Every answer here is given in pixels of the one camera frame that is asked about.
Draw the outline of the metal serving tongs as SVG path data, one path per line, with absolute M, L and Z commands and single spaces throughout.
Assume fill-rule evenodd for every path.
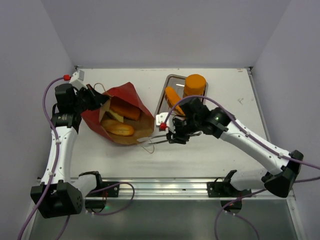
M 169 143 L 169 144 L 181 144 L 185 145 L 191 137 L 198 137 L 202 134 L 201 131 L 187 134 L 187 135 L 179 135 L 177 133 L 166 133 L 162 135 L 156 135 L 151 137 L 142 137 L 139 138 L 138 144 L 143 147 L 149 147 L 157 144 L 162 143 Z

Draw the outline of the red paper bag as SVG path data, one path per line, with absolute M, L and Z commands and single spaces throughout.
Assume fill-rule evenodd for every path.
M 127 82 L 103 93 L 109 100 L 97 110 L 81 114 L 95 133 L 120 145 L 137 145 L 154 132 L 155 118 L 141 101 L 134 85 Z

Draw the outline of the orange twisted bread stick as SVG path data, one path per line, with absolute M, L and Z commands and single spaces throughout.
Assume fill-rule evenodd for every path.
M 166 101 L 167 101 L 167 103 L 168 103 L 170 108 L 172 108 L 177 102 L 179 102 L 181 100 L 181 98 L 179 97 L 177 92 L 171 86 L 167 86 L 165 88 L 164 92 L 165 92 L 165 99 L 166 99 Z M 179 105 L 177 105 L 175 107 L 174 111 L 176 113 L 178 113 L 179 115 L 182 115 L 182 116 L 185 115 L 183 110 L 180 108 Z

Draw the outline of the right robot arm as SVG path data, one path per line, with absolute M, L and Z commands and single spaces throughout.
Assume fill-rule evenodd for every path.
M 261 171 L 231 170 L 221 186 L 227 196 L 251 189 L 266 189 L 281 198 L 288 196 L 301 169 L 304 158 L 301 152 L 289 152 L 273 145 L 221 106 L 210 110 L 198 97 L 188 96 L 179 106 L 183 118 L 172 117 L 169 112 L 157 117 L 156 125 L 159 130 L 167 131 L 169 143 L 184 145 L 191 135 L 202 132 L 237 147 L 263 166 Z

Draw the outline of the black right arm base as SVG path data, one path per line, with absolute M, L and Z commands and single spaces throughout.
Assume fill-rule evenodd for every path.
M 206 190 L 209 198 L 238 198 L 252 193 L 250 189 L 239 191 L 220 177 L 214 181 L 207 182 Z M 229 203 L 225 210 L 229 213 L 238 214 L 242 207 L 242 201 L 238 200 L 235 203 Z

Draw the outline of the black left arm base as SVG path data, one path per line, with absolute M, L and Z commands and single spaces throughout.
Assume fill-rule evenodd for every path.
M 121 182 L 115 182 L 114 184 L 108 184 L 107 187 L 103 187 L 101 189 L 97 189 L 97 190 L 93 190 L 92 192 L 98 193 L 98 192 L 102 192 L 102 201 L 105 203 L 104 207 L 100 210 L 100 211 L 94 211 L 92 208 L 87 208 L 85 207 L 85 213 L 88 214 L 92 214 L 92 215 L 97 215 L 97 216 L 110 216 L 113 214 L 117 214 L 119 212 L 122 211 L 122 209 L 118 209 L 116 211 L 113 212 L 108 212 L 108 213 L 102 213 L 102 211 L 105 209 L 106 203 L 107 203 L 107 197 L 108 197 L 108 193 L 107 190 L 109 189 L 117 189 L 118 186 L 121 184 Z

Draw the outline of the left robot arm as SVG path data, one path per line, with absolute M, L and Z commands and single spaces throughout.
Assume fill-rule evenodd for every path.
M 84 198 L 89 193 L 99 196 L 104 190 L 98 171 L 83 172 L 72 182 L 71 160 L 81 114 L 98 110 L 109 96 L 97 92 L 90 84 L 79 87 L 64 83 L 55 87 L 55 98 L 57 102 L 49 120 L 52 140 L 46 171 L 40 185 L 30 191 L 31 199 L 45 219 L 80 214 Z

